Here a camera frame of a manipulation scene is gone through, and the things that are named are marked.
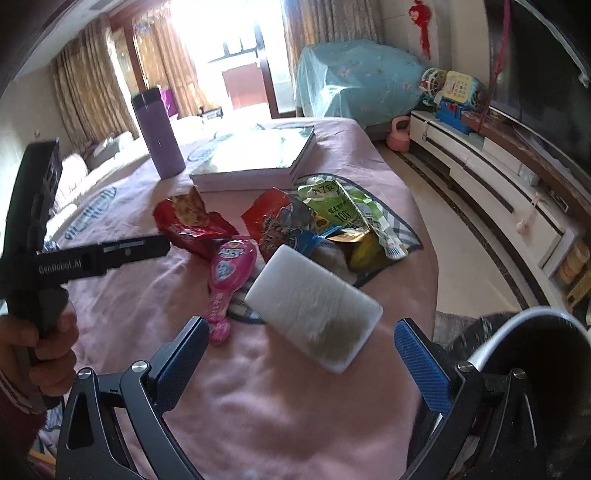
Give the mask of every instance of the blue gripper pad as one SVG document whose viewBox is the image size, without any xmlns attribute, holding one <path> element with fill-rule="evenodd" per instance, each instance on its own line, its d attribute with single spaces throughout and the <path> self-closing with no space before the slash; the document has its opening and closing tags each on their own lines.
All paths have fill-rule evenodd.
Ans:
<svg viewBox="0 0 591 480">
<path fill-rule="evenodd" d="M 396 325 L 394 345 L 429 410 L 447 415 L 452 409 L 450 380 L 406 320 Z"/>
</svg>

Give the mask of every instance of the white pillow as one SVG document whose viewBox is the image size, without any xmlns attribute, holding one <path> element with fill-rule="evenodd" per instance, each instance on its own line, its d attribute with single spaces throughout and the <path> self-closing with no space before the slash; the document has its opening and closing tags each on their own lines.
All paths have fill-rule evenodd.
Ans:
<svg viewBox="0 0 591 480">
<path fill-rule="evenodd" d="M 66 202 L 66 199 L 88 175 L 88 167 L 77 153 L 64 158 L 61 167 L 61 179 L 57 186 L 56 201 L 53 204 L 54 213 L 59 213 L 68 205 L 69 202 Z"/>
</svg>

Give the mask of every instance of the toy fan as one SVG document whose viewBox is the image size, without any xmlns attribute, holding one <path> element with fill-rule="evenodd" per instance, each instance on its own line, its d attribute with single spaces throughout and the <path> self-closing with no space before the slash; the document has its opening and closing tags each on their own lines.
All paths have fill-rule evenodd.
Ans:
<svg viewBox="0 0 591 480">
<path fill-rule="evenodd" d="M 423 73 L 419 88 L 425 92 L 423 103 L 427 106 L 435 106 L 435 96 L 445 85 L 447 72 L 438 68 L 430 68 Z"/>
</svg>

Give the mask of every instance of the cleaning sponge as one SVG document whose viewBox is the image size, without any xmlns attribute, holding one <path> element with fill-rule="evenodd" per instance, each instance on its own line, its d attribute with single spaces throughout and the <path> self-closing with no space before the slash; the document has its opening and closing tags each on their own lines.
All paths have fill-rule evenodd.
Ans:
<svg viewBox="0 0 591 480">
<path fill-rule="evenodd" d="M 384 312 L 377 301 L 286 245 L 269 260 L 245 301 L 335 373 L 350 365 Z"/>
</svg>

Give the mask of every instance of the pink lollipop candy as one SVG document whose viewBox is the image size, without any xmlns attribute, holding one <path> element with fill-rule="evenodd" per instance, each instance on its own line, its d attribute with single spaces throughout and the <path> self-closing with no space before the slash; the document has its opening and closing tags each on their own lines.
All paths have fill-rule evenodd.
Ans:
<svg viewBox="0 0 591 480">
<path fill-rule="evenodd" d="M 230 335 L 226 312 L 232 295 L 242 287 L 256 262 L 256 249 L 246 240 L 232 240 L 220 247 L 213 258 L 209 277 L 211 297 L 205 319 L 209 325 L 209 341 L 219 345 Z"/>
</svg>

